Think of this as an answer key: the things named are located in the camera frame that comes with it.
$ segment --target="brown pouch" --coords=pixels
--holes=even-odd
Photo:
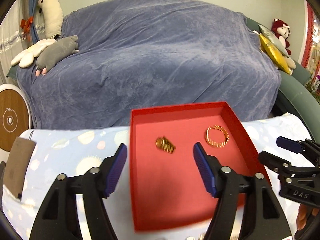
[[[4,170],[3,184],[21,200],[24,178],[36,143],[17,137],[12,145]]]

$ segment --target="silver pillow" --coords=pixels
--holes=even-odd
[[[259,28],[263,34],[269,41],[271,41],[278,49],[279,51],[286,57],[289,57],[289,54],[285,47],[282,45],[281,41],[277,38],[277,36],[269,30],[267,27],[259,24]]]

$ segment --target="red bow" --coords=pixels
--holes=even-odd
[[[27,36],[28,40],[30,40],[29,32],[31,24],[33,23],[33,16],[31,16],[27,21],[22,19],[20,23],[20,27],[23,29],[23,38]]]

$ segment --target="human hand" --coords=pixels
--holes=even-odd
[[[315,217],[319,213],[319,209],[314,208],[312,210],[312,215]],[[299,213],[297,216],[297,230],[302,230],[307,223],[307,214],[308,214],[308,207],[301,204],[299,207]]]

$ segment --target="round wooden panel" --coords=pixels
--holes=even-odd
[[[10,152],[16,137],[29,127],[28,109],[22,96],[11,89],[0,92],[0,148]]]

